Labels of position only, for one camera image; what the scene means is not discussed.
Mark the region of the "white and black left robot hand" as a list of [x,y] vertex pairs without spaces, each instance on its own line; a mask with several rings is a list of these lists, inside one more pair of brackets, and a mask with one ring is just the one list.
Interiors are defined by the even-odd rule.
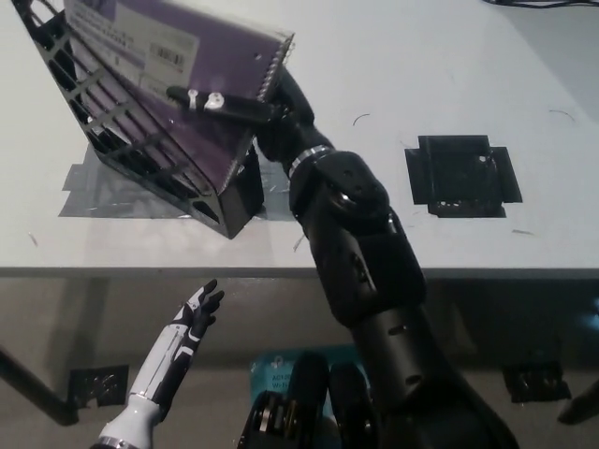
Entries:
[[166,418],[207,329],[216,321],[214,314],[223,297],[216,280],[200,287],[163,328],[146,356],[130,393],[156,404],[161,419]]

